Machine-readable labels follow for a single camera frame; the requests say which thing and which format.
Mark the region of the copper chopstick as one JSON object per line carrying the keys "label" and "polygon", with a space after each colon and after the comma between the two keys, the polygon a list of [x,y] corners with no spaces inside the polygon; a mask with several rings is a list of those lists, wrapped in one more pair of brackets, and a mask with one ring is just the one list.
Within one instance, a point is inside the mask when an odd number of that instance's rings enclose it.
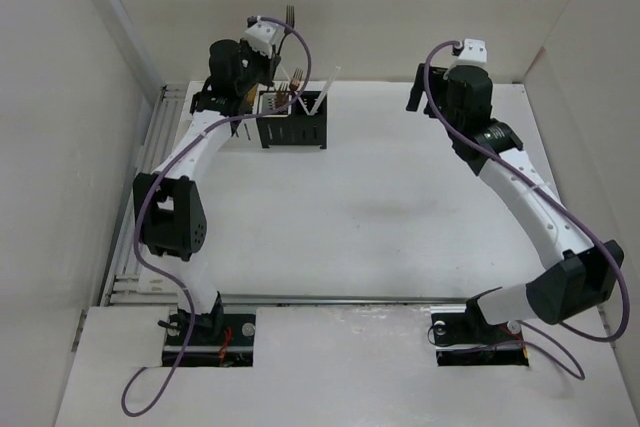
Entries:
{"label": "copper chopstick", "polygon": [[280,83],[276,90],[276,111],[279,114],[287,114],[293,111],[294,107],[300,107],[303,114],[308,115],[309,110],[306,107],[302,97],[299,97],[295,103],[292,103],[288,109],[284,106],[302,92],[302,84],[305,80],[305,71],[296,68],[288,81]]}

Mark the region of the small copper fork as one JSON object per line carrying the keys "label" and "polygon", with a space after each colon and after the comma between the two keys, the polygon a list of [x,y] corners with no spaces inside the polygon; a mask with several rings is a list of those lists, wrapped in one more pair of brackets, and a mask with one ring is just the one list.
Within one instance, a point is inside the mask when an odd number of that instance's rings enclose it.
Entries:
{"label": "small copper fork", "polygon": [[290,87],[288,82],[282,82],[276,90],[274,109],[282,109],[289,101]]}

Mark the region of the black fork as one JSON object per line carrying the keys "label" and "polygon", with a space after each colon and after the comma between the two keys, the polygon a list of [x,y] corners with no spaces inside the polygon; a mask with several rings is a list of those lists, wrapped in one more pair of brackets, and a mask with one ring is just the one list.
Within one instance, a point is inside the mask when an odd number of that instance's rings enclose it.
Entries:
{"label": "black fork", "polygon": [[283,31],[283,36],[282,39],[279,43],[278,49],[277,49],[277,55],[280,56],[283,46],[285,44],[285,41],[287,39],[287,37],[291,34],[292,30],[295,28],[295,23],[296,23],[296,13],[295,13],[295,6],[288,4],[286,6],[286,13],[285,13],[285,24],[286,26],[284,27],[284,31]]}

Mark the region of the gold fork green handle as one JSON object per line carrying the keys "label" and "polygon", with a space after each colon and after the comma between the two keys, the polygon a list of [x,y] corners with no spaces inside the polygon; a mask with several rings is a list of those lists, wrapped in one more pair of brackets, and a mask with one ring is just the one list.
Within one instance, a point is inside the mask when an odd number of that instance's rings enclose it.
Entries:
{"label": "gold fork green handle", "polygon": [[258,86],[254,85],[251,90],[244,96],[244,100],[241,104],[242,112],[244,114],[251,114],[254,112],[258,92]]}

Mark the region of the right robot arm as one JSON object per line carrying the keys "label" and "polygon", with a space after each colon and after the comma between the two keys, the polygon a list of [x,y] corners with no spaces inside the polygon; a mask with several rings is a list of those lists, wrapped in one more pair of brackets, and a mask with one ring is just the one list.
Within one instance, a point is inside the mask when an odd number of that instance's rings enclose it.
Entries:
{"label": "right robot arm", "polygon": [[493,118],[493,83],[488,73],[477,66],[447,70],[419,64],[408,110],[417,111],[426,93],[432,97],[425,114],[446,122],[456,155],[506,205],[543,267],[529,282],[470,298],[463,316],[465,333],[484,341],[509,321],[562,324],[607,301],[616,283],[614,270],[624,259],[620,245],[615,240],[594,243],[563,213],[519,136]]}

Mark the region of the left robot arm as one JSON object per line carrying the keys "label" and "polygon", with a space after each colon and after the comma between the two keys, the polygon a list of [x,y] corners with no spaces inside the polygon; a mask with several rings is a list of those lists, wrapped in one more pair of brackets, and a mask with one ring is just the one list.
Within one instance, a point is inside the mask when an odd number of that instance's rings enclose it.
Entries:
{"label": "left robot arm", "polygon": [[134,255],[176,288],[178,310],[161,325],[185,344],[213,343],[224,329],[220,293],[202,286],[191,263],[208,230],[198,180],[237,127],[256,118],[251,97],[258,86],[272,86],[280,61],[272,40],[214,42],[209,75],[193,95],[186,132],[158,167],[134,179]]}

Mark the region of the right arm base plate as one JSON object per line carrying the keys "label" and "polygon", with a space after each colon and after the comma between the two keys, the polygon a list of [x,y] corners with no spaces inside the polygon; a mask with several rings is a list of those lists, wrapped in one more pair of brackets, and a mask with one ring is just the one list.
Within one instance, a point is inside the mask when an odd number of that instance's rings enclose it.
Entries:
{"label": "right arm base plate", "polygon": [[529,366],[521,334],[506,324],[476,324],[467,313],[440,312],[431,315],[428,334],[439,367]]}

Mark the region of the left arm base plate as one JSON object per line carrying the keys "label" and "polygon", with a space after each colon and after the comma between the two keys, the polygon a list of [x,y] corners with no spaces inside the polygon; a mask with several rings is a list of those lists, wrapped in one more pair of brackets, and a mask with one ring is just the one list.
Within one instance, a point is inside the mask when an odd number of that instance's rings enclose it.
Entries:
{"label": "left arm base plate", "polygon": [[[252,367],[256,315],[223,313],[198,315],[179,367]],[[179,309],[157,325],[165,330],[162,365],[170,367],[178,358],[188,331],[190,316]]]}

